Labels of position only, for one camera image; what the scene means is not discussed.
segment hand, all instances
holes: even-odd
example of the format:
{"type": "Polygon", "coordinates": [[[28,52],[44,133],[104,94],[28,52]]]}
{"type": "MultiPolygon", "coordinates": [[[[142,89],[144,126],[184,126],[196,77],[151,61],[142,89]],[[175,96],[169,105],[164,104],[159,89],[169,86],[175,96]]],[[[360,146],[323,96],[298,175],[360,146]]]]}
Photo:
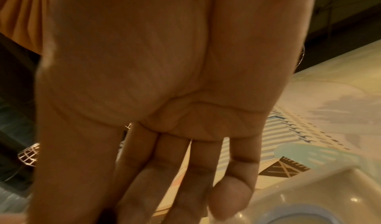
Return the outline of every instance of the hand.
{"type": "Polygon", "coordinates": [[[36,83],[41,149],[30,224],[90,224],[113,206],[119,223],[147,223],[191,139],[163,223],[198,223],[207,203],[220,219],[243,209],[265,120],[297,64],[312,6],[56,0],[36,83]],[[224,137],[231,159],[212,189],[224,137]]]}

